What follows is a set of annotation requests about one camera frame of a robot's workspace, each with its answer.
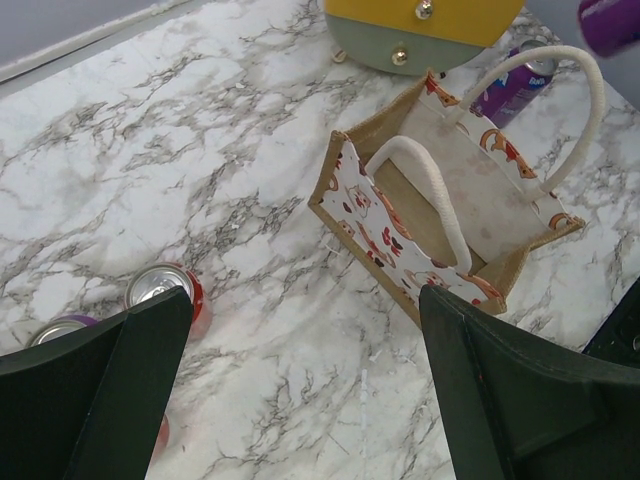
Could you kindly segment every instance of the white wall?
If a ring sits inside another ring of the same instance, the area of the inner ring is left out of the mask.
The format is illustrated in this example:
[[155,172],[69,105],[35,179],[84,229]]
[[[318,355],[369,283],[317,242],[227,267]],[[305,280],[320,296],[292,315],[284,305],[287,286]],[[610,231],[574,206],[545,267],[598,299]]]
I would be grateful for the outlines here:
[[0,0],[0,81],[186,0]]

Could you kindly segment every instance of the soda can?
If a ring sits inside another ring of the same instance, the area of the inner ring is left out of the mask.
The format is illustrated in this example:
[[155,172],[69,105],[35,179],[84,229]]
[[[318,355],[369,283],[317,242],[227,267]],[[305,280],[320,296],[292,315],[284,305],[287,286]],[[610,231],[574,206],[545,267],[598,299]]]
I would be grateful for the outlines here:
[[640,41],[638,0],[582,0],[578,23],[589,48],[611,57]]
[[47,323],[44,327],[34,333],[27,342],[27,348],[41,345],[60,338],[67,333],[75,332],[84,327],[95,325],[98,321],[86,315],[65,315]]
[[209,300],[198,277],[179,263],[157,263],[138,271],[127,286],[125,308],[131,308],[173,287],[182,287],[193,304],[193,319],[189,340],[202,339],[211,326],[212,314]]
[[[520,52],[546,46],[537,40],[526,40],[509,52]],[[503,128],[551,83],[558,68],[553,58],[535,60],[517,67],[493,82],[473,103],[471,109],[485,115],[496,127]]]

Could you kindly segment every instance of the black object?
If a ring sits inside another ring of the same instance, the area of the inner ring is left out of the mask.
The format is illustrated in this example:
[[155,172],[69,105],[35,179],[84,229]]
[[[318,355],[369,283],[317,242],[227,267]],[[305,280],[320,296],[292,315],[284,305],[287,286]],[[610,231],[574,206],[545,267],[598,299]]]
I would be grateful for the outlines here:
[[640,370],[554,345],[440,287],[420,316],[457,480],[640,478]]
[[640,280],[636,280],[582,353],[640,368]]
[[176,287],[0,357],[0,479],[144,479],[192,314]]

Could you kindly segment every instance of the purple can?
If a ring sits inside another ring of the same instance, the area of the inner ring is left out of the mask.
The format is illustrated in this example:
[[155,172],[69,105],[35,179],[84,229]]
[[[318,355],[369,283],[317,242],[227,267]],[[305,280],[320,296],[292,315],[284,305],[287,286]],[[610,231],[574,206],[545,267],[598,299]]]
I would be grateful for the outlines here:
[[63,317],[56,318],[34,333],[27,342],[27,347],[34,347],[36,345],[50,342],[51,340],[66,335],[67,333],[80,330],[81,328],[90,327],[97,323],[98,320],[86,315],[65,315]]
[[[519,48],[511,50],[509,57],[544,46],[537,40],[526,40]],[[503,128],[551,83],[557,68],[558,62],[552,58],[515,68],[493,82],[476,99],[472,109],[485,115],[496,127]]]
[[578,22],[589,48],[611,57],[640,41],[640,0],[582,0]]

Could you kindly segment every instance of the printed bag panel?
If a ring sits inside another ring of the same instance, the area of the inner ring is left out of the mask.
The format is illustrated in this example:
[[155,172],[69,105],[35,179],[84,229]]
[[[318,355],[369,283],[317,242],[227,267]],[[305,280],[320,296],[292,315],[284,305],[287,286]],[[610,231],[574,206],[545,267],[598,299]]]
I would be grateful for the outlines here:
[[481,278],[459,275],[422,252],[349,141],[344,142],[322,207],[416,307],[423,285],[440,285],[473,305],[501,297]]

